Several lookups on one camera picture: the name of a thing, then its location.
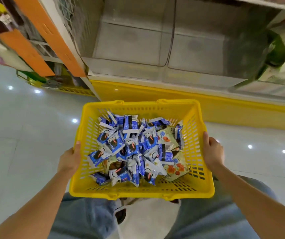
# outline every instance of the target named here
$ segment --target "yellow shopping basket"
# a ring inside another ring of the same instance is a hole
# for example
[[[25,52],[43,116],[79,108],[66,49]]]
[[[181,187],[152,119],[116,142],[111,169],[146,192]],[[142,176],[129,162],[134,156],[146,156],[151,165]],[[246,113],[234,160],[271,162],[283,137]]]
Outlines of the yellow shopping basket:
[[[188,174],[172,181],[166,181],[158,176],[156,186],[143,179],[139,187],[130,182],[111,186],[99,186],[88,177],[89,174],[102,171],[100,164],[97,168],[91,167],[87,155],[99,148],[97,137],[101,128],[98,117],[108,118],[107,111],[118,115],[138,115],[138,118],[152,119],[163,117],[175,126],[183,120],[182,135],[184,138],[184,157],[190,171]],[[81,141],[81,165],[72,177],[69,192],[75,197],[92,197],[104,199],[132,198],[163,198],[165,200],[182,198],[209,198],[215,189],[212,173],[207,169],[202,157],[202,133],[206,131],[201,116],[200,104],[196,100],[165,100],[156,102],[94,102],[83,107],[81,123],[77,131],[76,140]]]

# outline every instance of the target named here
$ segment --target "glossy floor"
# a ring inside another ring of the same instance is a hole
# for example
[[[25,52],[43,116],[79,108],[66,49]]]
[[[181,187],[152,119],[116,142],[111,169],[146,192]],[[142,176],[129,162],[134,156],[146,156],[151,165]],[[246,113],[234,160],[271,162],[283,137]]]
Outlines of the glossy floor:
[[[93,101],[35,89],[17,78],[15,70],[0,66],[0,223],[55,174],[59,156],[73,146],[82,106]],[[212,123],[207,128],[224,146],[228,168],[263,181],[285,205],[285,131]],[[152,203],[150,210],[166,213],[168,205]],[[169,218],[174,221],[174,214]],[[161,232],[154,228],[159,232],[154,238],[163,238],[167,226]]]

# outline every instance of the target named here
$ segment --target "human hand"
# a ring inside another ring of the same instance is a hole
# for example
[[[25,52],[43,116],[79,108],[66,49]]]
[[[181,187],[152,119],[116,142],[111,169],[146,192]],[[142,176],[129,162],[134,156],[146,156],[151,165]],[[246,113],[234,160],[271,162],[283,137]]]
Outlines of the human hand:
[[[57,172],[68,173],[71,177],[77,171],[79,164],[81,163],[81,142],[77,141],[75,150],[70,148],[66,150],[59,158]]]
[[[203,132],[203,159],[207,167],[212,171],[217,164],[224,164],[224,149],[207,132]]]

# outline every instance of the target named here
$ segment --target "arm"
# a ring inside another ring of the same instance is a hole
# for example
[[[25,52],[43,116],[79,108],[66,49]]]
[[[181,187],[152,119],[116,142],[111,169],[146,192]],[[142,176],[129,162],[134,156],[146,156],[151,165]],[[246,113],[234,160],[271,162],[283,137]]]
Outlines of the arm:
[[[203,158],[261,239],[285,238],[285,206],[227,169],[223,147],[207,132],[203,133]]]
[[[80,142],[60,157],[57,173],[29,202],[0,225],[0,239],[46,239],[69,179],[81,161]]]

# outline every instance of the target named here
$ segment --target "forearm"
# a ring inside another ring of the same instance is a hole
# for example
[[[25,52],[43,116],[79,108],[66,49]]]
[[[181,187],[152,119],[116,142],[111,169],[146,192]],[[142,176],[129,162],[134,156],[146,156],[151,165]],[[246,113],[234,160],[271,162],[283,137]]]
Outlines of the forearm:
[[[261,239],[285,238],[284,205],[242,180],[223,164],[217,163],[211,170]]]
[[[46,239],[71,177],[58,172],[14,215],[0,225],[0,239]]]

